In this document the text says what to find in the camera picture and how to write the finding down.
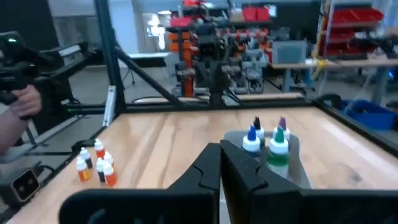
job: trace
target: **person's arm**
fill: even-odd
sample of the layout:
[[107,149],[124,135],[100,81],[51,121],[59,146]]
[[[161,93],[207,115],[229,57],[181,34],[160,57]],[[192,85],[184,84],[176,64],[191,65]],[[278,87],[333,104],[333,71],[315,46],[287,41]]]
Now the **person's arm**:
[[6,153],[26,130],[28,121],[20,118],[33,116],[42,109],[40,93],[32,85],[23,90],[12,91],[12,94],[18,97],[18,100],[0,115],[0,154]]

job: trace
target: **floor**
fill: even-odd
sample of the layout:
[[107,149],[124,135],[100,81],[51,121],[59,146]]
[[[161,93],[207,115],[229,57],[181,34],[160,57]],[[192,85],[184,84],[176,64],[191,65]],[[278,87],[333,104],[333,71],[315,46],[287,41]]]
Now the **floor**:
[[[175,77],[168,75],[167,69],[163,68],[149,68],[146,72],[151,75],[152,78],[157,80],[162,86],[169,91],[175,85]],[[131,74],[126,74],[126,69],[121,69],[122,77],[124,79],[125,98],[127,102],[144,96],[159,96],[159,94],[153,90],[147,83],[141,80],[137,75],[135,78],[135,85],[132,85]],[[106,94],[108,90],[108,76],[106,70],[103,67],[87,68],[80,73],[74,75],[70,79],[73,94],[75,98],[79,99],[82,103],[102,103],[106,100]],[[359,85],[349,85],[340,81],[331,80],[327,83],[324,93],[339,93],[343,98],[354,98],[360,91]],[[266,84],[266,93],[278,93],[279,90],[270,84]],[[366,90],[359,98],[370,99],[371,90]],[[382,105],[389,100],[398,100],[398,95],[384,96]],[[100,115],[88,115],[78,120],[77,122],[69,125],[69,127],[60,131],[57,135],[50,138],[45,143],[47,147],[38,147],[35,149],[37,152],[47,151],[69,151],[70,147],[77,141],[89,138],[101,127],[103,117]],[[388,132],[387,138],[398,143],[398,134]],[[12,164],[1,165],[0,164],[0,176],[7,175],[15,169],[21,169],[23,167],[29,167],[35,164],[37,161],[42,161],[43,164],[57,167],[66,159],[66,156],[36,156],[36,157],[23,157],[14,161]],[[40,176],[43,179],[48,173],[44,173]],[[220,210],[220,223],[229,223],[228,214],[226,213],[226,207],[223,205],[224,199],[221,199],[221,210]],[[5,209],[5,206],[0,202],[0,212]]]

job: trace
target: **orange bottle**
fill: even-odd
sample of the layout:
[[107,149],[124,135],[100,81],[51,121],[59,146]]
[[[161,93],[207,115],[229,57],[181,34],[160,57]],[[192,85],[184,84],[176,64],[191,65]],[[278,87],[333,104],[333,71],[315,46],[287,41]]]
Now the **orange bottle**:
[[94,150],[97,155],[97,158],[104,159],[105,148],[104,148],[104,145],[102,145],[102,142],[98,139],[95,139]]
[[104,164],[104,176],[106,185],[112,187],[116,184],[116,173],[112,165],[108,162]]
[[87,167],[86,161],[84,161],[84,159],[82,159],[81,157],[78,157],[76,161],[76,169],[79,174],[80,181],[85,182],[90,179],[91,172]]

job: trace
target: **tray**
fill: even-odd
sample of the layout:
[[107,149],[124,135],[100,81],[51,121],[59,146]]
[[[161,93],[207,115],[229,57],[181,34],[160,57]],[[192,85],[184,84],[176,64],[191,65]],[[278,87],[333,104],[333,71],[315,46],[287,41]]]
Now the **tray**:
[[[235,146],[242,148],[242,139],[248,134],[248,130],[233,130],[225,133],[224,140],[230,141]],[[268,155],[268,145],[269,140],[272,137],[272,132],[266,131],[266,147],[261,151],[259,157],[254,158],[256,161],[262,164],[262,166],[267,165],[267,155]],[[289,161],[289,180],[294,184],[298,185],[303,189],[311,189],[311,183],[305,173],[304,167],[300,160],[300,141],[297,136],[290,134],[289,139],[289,151],[290,151],[290,161]]]

